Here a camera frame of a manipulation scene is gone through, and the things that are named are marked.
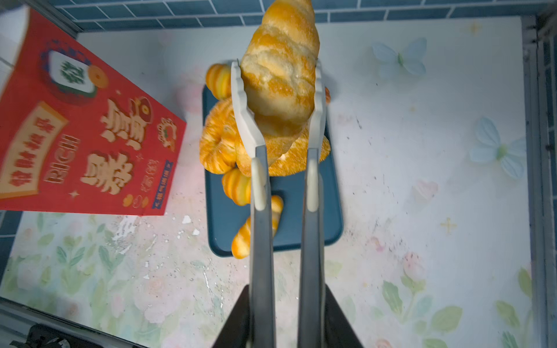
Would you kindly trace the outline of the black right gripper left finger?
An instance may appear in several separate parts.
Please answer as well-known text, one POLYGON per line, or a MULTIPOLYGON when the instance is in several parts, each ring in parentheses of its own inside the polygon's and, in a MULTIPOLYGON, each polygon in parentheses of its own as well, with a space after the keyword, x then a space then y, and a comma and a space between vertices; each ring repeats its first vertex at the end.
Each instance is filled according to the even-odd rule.
POLYGON ((213 348, 246 348, 249 327, 249 286, 246 285, 217 336, 213 348))

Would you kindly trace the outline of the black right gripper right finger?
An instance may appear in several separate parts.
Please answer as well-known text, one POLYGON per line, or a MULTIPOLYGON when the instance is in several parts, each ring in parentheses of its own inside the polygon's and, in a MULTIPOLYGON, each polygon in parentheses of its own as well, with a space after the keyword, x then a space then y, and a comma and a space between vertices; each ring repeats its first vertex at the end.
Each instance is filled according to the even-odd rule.
POLYGON ((332 291, 325 286, 325 342, 328 348, 363 348, 332 291))

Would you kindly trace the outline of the steel tongs with white tips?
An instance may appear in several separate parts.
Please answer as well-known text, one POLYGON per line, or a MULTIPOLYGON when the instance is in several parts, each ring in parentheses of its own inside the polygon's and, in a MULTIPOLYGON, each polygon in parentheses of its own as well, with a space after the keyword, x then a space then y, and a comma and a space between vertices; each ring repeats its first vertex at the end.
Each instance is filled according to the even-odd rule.
MULTIPOLYGON (((253 347, 276 346, 274 258, 271 184, 263 134, 247 105, 238 62, 231 67, 232 101, 236 125, 251 160, 250 340, 253 347)), ((323 183, 319 172, 326 126, 326 94, 321 66, 315 69, 314 111, 309 123, 305 171, 303 231, 297 345, 325 345, 325 277, 323 241, 323 183)))

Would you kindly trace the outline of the red white paper bag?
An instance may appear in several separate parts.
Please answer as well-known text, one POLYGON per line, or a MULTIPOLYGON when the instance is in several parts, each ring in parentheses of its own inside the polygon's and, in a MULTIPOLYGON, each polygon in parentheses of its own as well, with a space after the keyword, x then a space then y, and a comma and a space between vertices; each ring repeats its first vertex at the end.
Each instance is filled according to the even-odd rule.
POLYGON ((186 123, 36 10, 1 12, 1 208, 163 215, 186 123))

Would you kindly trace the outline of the golden croissant roll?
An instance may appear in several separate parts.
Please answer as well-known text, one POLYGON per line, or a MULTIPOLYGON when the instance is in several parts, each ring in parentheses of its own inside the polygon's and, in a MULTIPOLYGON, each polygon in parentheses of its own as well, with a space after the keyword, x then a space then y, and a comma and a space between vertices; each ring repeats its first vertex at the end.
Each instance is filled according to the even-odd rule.
POLYGON ((320 41, 310 1, 275 1, 241 60, 248 107, 264 133, 295 134, 314 109, 320 41))

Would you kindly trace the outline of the small striped pumpkin bun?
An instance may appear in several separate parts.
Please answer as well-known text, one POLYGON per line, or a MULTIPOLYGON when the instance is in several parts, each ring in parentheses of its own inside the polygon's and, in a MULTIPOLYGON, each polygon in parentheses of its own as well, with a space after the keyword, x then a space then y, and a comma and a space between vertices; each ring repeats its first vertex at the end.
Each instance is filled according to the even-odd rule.
POLYGON ((244 175, 239 168, 223 175, 224 194, 238 206, 245 206, 251 200, 251 178, 244 175))

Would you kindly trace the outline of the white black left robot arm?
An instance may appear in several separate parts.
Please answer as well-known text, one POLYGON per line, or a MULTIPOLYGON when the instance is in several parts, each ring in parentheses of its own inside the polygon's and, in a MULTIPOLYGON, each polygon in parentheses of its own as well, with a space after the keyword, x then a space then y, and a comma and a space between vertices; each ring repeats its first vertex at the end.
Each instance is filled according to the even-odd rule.
MULTIPOLYGON (((223 328, 213 343, 214 347, 249 347, 249 295, 245 286, 223 328)), ((70 322, 41 311, 1 301, 2 347, 140 347, 121 339, 70 322)))

